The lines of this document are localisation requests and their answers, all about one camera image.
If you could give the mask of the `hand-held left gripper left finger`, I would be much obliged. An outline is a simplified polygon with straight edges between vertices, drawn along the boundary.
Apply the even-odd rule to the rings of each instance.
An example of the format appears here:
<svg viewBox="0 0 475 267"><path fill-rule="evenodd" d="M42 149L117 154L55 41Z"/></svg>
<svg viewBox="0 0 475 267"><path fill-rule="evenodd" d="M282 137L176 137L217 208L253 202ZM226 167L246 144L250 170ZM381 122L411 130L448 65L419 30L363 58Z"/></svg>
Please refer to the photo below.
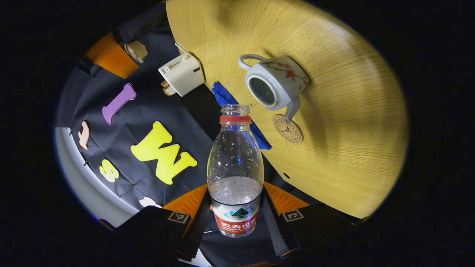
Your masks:
<svg viewBox="0 0 475 267"><path fill-rule="evenodd" d="M210 211L206 184L161 208L144 207L121 226L114 238L141 262L177 262L196 257Z"/></svg>

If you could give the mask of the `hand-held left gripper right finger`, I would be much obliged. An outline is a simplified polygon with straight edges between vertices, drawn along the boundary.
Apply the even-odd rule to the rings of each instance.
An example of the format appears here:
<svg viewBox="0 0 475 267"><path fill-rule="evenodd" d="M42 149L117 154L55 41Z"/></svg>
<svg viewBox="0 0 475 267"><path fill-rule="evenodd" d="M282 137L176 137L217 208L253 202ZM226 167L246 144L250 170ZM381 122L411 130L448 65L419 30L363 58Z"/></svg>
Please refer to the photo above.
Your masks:
<svg viewBox="0 0 475 267"><path fill-rule="evenodd" d="M262 213L281 259L323 251L358 225L358 218L321 202L309 204L268 182L263 185Z"/></svg>

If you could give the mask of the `white teacup lid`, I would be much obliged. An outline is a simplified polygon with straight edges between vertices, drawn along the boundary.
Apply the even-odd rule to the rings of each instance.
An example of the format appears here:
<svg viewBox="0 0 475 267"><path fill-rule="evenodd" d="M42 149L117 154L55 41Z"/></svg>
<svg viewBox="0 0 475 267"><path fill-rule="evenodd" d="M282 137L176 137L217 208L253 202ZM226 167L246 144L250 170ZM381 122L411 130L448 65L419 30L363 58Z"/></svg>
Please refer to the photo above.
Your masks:
<svg viewBox="0 0 475 267"><path fill-rule="evenodd" d="M148 55L146 46L139 41L124 44L124 51L140 64L144 63L144 58Z"/></svg>

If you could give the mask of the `clear plastic water bottle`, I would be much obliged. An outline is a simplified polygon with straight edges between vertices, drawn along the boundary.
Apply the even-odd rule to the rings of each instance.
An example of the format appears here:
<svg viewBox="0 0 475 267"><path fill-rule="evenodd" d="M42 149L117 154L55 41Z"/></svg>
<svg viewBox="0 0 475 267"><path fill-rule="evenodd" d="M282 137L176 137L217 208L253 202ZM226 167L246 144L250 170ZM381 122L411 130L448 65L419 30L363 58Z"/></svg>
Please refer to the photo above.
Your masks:
<svg viewBox="0 0 475 267"><path fill-rule="evenodd" d="M223 105L219 123L207 161L207 190L218 230L229 238L242 238L256 227L263 159L251 132L250 105Z"/></svg>

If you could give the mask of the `round wooden coaster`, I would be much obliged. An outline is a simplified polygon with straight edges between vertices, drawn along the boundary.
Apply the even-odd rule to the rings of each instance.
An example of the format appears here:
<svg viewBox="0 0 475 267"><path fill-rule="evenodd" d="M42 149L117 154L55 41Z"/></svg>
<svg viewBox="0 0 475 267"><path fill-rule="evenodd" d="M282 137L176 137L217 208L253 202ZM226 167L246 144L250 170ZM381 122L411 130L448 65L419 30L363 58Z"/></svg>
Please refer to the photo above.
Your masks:
<svg viewBox="0 0 475 267"><path fill-rule="evenodd" d="M302 144L304 141L303 132L300 127L291 121L287 123L284 120L284 115L276 114L272 119L275 130L287 141L292 144Z"/></svg>

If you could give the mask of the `white floral teacup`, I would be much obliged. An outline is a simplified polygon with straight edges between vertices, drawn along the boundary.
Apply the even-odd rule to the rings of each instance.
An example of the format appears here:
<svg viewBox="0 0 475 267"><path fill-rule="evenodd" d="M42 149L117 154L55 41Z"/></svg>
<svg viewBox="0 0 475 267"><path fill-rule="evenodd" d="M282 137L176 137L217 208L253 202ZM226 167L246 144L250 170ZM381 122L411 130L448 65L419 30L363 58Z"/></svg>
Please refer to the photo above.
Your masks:
<svg viewBox="0 0 475 267"><path fill-rule="evenodd" d="M310 81L305 71L288 56L244 54L238 65L247 71L245 85L254 98L270 111L286 108L283 120L290 124L301 106L299 95Z"/></svg>

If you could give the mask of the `white toaster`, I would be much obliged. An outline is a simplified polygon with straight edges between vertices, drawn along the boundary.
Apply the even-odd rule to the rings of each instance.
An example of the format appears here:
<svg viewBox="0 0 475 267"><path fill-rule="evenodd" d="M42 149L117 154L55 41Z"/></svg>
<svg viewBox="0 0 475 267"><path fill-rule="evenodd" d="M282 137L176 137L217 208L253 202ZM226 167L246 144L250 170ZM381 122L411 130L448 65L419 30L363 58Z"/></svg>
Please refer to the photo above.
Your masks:
<svg viewBox="0 0 475 267"><path fill-rule="evenodd" d="M158 72L181 97L205 82L200 61L188 52L161 66Z"/></svg>

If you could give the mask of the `blue folded towel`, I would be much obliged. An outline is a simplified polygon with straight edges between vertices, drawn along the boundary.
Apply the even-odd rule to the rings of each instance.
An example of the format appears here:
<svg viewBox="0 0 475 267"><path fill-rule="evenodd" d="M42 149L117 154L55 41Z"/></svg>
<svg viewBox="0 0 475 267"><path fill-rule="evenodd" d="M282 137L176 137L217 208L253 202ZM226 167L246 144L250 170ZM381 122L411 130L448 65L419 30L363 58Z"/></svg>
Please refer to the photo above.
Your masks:
<svg viewBox="0 0 475 267"><path fill-rule="evenodd" d="M214 82L212 87L212 93L215 96L215 99L219 105L238 105L239 103L236 99L227 91L224 86L221 85L219 82ZM271 150L270 143L266 140L263 133L260 129L256 126L254 121L250 124L250 130L256 139L256 142L260 148L260 150Z"/></svg>

